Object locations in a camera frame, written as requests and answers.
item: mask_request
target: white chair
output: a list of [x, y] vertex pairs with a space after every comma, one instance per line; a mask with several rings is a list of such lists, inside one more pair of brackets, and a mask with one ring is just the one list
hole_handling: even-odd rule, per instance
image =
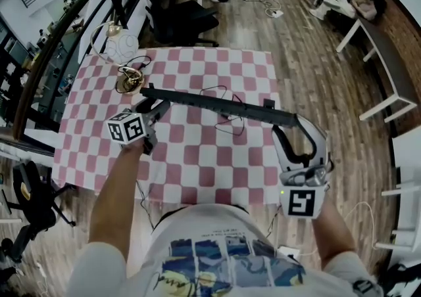
[[405, 252], [414, 252], [418, 246], [421, 244], [421, 205], [419, 205], [421, 197], [421, 186], [418, 182], [407, 181], [401, 184], [396, 185], [397, 189], [390, 191], [383, 191], [382, 196], [392, 196], [392, 195], [401, 195], [401, 205], [404, 204], [404, 196], [411, 196], [409, 199], [413, 202], [412, 209], [411, 207], [401, 207], [409, 213], [415, 212], [416, 221], [414, 228], [405, 228], [405, 229], [395, 229], [392, 231], [392, 235], [396, 235], [396, 239], [404, 239], [406, 243], [409, 244], [388, 244], [377, 242], [377, 248], [390, 249], [390, 250], [400, 250]]

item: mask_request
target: wooden floor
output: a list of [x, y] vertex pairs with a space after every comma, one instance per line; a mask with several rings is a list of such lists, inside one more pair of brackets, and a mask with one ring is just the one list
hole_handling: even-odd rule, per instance
[[[278, 7], [277, 2], [267, 1]], [[309, 0], [279, 0], [279, 3], [284, 15], [277, 19], [267, 17], [261, 3], [230, 0], [220, 4], [217, 6], [220, 25], [204, 37], [217, 40], [221, 47], [272, 52], [282, 108], [300, 113], [329, 133], [335, 162], [329, 195], [343, 216], [357, 202], [367, 201], [373, 208], [375, 238], [387, 242], [395, 221], [395, 202], [381, 198], [380, 192], [390, 189], [393, 182], [389, 132], [381, 116], [367, 122], [359, 121], [359, 114], [380, 102], [378, 86], [364, 67], [360, 50], [348, 46], [340, 55], [336, 53], [335, 48], [342, 37], [309, 14]], [[204, 0], [204, 5], [212, 3]], [[159, 46], [149, 31], [145, 32], [141, 45]], [[290, 137], [298, 151], [308, 147], [300, 135], [292, 133]], [[95, 195], [87, 190], [64, 196], [65, 214], [75, 219], [78, 226], [72, 229], [59, 221], [48, 232], [39, 234], [24, 253], [21, 268], [26, 276], [13, 277], [13, 286], [22, 293], [41, 294], [44, 281], [35, 265], [39, 262], [47, 273], [48, 294], [64, 296], [74, 261], [87, 240], [94, 200]], [[175, 208], [174, 205], [148, 206], [153, 223]], [[249, 207], [264, 232], [276, 210], [275, 206]], [[375, 273], [387, 252], [371, 247], [372, 222], [368, 208], [359, 206], [349, 216], [347, 224], [357, 240], [363, 262]], [[21, 226], [2, 225], [0, 238], [15, 238]], [[128, 264], [130, 275], [141, 265], [150, 231], [147, 215], [137, 205]], [[286, 219], [281, 214], [274, 220], [269, 239], [276, 246], [300, 248], [302, 253], [311, 253], [315, 247], [309, 222]], [[316, 254], [302, 257], [301, 262], [307, 267], [319, 266]]]

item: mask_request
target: pink checkered tablecloth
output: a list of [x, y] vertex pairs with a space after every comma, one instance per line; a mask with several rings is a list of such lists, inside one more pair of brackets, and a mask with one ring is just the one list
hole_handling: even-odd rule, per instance
[[[188, 91], [280, 108], [270, 53], [225, 48], [142, 49], [152, 62], [143, 72], [157, 89]], [[145, 60], [134, 61], [134, 66]], [[62, 117], [53, 179], [99, 191], [120, 146], [111, 142], [105, 120], [142, 100], [118, 94], [117, 67], [97, 56], [80, 66]], [[158, 144], [143, 155], [137, 178], [149, 200], [194, 204], [272, 204], [279, 202], [280, 167], [271, 125], [224, 119], [210, 110], [173, 104], [155, 124]]]

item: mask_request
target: black chair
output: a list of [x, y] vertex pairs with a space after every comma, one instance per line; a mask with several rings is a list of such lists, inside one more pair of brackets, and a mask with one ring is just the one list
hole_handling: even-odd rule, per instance
[[192, 0], [180, 4], [170, 0], [167, 9], [162, 8], [161, 0], [150, 2], [151, 7], [146, 7], [146, 10], [152, 18], [151, 28], [159, 43], [171, 43], [175, 46], [210, 43], [213, 47], [219, 46], [216, 41], [199, 38], [200, 33], [219, 25], [219, 21], [213, 16], [216, 9], [205, 9]]
[[[25, 195], [22, 192], [23, 185], [26, 187]], [[54, 199], [69, 189], [75, 189], [73, 185], [65, 185], [58, 191], [51, 184], [51, 169], [47, 174], [47, 182], [43, 183], [39, 177], [38, 169], [34, 162], [20, 164], [13, 168], [13, 189], [18, 199], [18, 204], [9, 202], [5, 196], [4, 190], [1, 190], [3, 204], [6, 206], [9, 214], [12, 209], [22, 210], [29, 225], [21, 228], [16, 240], [3, 239], [1, 241], [1, 258], [8, 256], [12, 261], [18, 263], [22, 259], [22, 253], [30, 240], [34, 240], [40, 231], [46, 231], [56, 223], [55, 210], [65, 222], [74, 227], [76, 223], [69, 221], [54, 202]]]

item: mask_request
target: power cord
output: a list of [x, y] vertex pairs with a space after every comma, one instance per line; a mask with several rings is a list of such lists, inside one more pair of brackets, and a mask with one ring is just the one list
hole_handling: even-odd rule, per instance
[[[134, 57], [132, 60], [129, 60], [126, 64], [123, 65], [123, 67], [118, 67], [118, 69], [117, 69], [118, 72], [123, 73], [123, 69], [125, 69], [125, 67], [128, 67], [129, 63], [133, 62], [137, 58], [148, 58], [149, 59], [149, 62], [147, 62], [146, 64], [144, 62], [141, 62], [138, 70], [141, 70], [142, 68], [148, 67], [148, 65], [152, 62], [152, 59], [149, 55], [140, 55], [138, 57]], [[131, 91], [133, 91], [134, 89], [137, 88], [136, 84], [130, 85], [130, 83], [129, 83], [130, 78], [132, 76], [135, 77], [136, 73], [134, 73], [134, 72], [124, 72], [124, 73], [126, 75], [126, 78], [123, 80], [122, 84], [123, 84], [124, 88], [126, 89], [125, 93], [130, 93]], [[116, 84], [114, 86], [115, 91], [119, 94], [123, 94], [123, 92], [118, 91], [117, 83], [118, 83], [118, 81], [116, 81]]]
[[[203, 94], [203, 92], [205, 92], [206, 90], [210, 90], [210, 89], [215, 89], [215, 88], [223, 88], [224, 89], [224, 93], [222, 94], [222, 96], [221, 96], [221, 99], [224, 99], [224, 96], [225, 96], [225, 94], [227, 93], [227, 91], [228, 91], [228, 88], [225, 86], [225, 85], [215, 85], [214, 87], [209, 87], [209, 88], [204, 88], [204, 89], [202, 89], [202, 90], [200, 90], [200, 92], [199, 92], [199, 95], [202, 95]], [[244, 104], [243, 103], [243, 101], [236, 95], [236, 94], [232, 94], [232, 98], [231, 98], [231, 101], [234, 101], [234, 99], [237, 99], [241, 104]], [[245, 123], [244, 123], [244, 118], [242, 118], [242, 117], [234, 117], [234, 118], [230, 118], [230, 117], [228, 117], [228, 116], [225, 116], [225, 115], [221, 115], [223, 118], [225, 118], [226, 120], [225, 121], [223, 121], [223, 122], [218, 122], [218, 123], [216, 123], [215, 125], [214, 125], [214, 128], [216, 129], [216, 130], [218, 130], [218, 131], [221, 131], [221, 132], [224, 132], [224, 133], [229, 133], [230, 135], [233, 135], [233, 136], [237, 136], [237, 137], [239, 137], [239, 136], [241, 136], [242, 134], [243, 134], [243, 132], [244, 132], [244, 129], [245, 129]], [[227, 123], [230, 123], [230, 122], [232, 122], [232, 121], [235, 121], [235, 120], [237, 120], [237, 119], [240, 119], [241, 120], [241, 123], [243, 124], [243, 127], [241, 128], [241, 131], [239, 132], [239, 133], [234, 133], [234, 128], [233, 128], [233, 130], [232, 130], [232, 132], [229, 132], [229, 131], [226, 131], [226, 130], [223, 130], [223, 129], [220, 129], [218, 126], [221, 126], [221, 125], [223, 125], [223, 124], [227, 124]]]
[[143, 190], [142, 190], [142, 188], [141, 188], [141, 186], [140, 186], [140, 184], [139, 184], [139, 181], [138, 180], [136, 180], [136, 186], [137, 186], [137, 189], [139, 190], [139, 192], [140, 192], [140, 197], [141, 197], [141, 200], [140, 200], [140, 206], [143, 208], [143, 210], [146, 212], [146, 214], [147, 214], [147, 218], [148, 218], [148, 220], [149, 220], [149, 224], [151, 225], [151, 228], [152, 228], [152, 231], [154, 231], [155, 230], [155, 226], [153, 225], [153, 223], [152, 223], [152, 217], [151, 217], [151, 214], [149, 213], [149, 211], [146, 209], [146, 207], [145, 207], [145, 205], [143, 204], [144, 202], [145, 202], [145, 200], [147, 199], [147, 197], [149, 196], [149, 194], [151, 193], [151, 191], [152, 191], [152, 189], [150, 188], [149, 189], [149, 192], [147, 193], [147, 196], [145, 196], [145, 193], [143, 192]]
[[[377, 248], [374, 246], [375, 245], [375, 234], [374, 231], [376, 230], [376, 226], [374, 224], [374, 214], [373, 214], [373, 210], [371, 208], [371, 206], [369, 205], [369, 203], [367, 203], [367, 201], [360, 201], [358, 204], [356, 204], [354, 206], [354, 208], [352, 210], [349, 211], [349, 213], [345, 216], [344, 220], [346, 220], [356, 209], [358, 206], [360, 205], [365, 205], [368, 207], [368, 209], [370, 210], [370, 215], [371, 215], [371, 221], [372, 221], [372, 238], [371, 238], [371, 247], [373, 250], [377, 250]], [[268, 235], [266, 236], [266, 238], [268, 238], [270, 236], [270, 234], [272, 234], [272, 230], [273, 230], [273, 226], [274, 226], [274, 220], [275, 218], [278, 216], [279, 214], [279, 209], [280, 209], [280, 205], [278, 206], [278, 209], [276, 210], [276, 213], [272, 219], [272, 221], [270, 222], [269, 228], [268, 228]], [[311, 256], [314, 255], [317, 252], [317, 248], [314, 249], [312, 252], [306, 253], [306, 254], [300, 254], [300, 256]]]
[[42, 281], [38, 281], [37, 285], [38, 288], [40, 288], [41, 290], [44, 290], [43, 292], [41, 292], [41, 296], [46, 295], [48, 296], [48, 284], [47, 284], [47, 277], [44, 277], [44, 281], [45, 281], [45, 285], [44, 287], [42, 287]]
[[277, 4], [279, 4], [278, 8], [272, 7], [272, 4], [269, 3], [267, 0], [244, 0], [246, 2], [258, 2], [262, 3], [264, 6], [264, 13], [269, 16], [270, 18], [277, 18], [281, 15], [283, 15], [283, 12], [281, 11], [281, 3], [278, 0], [273, 0]]

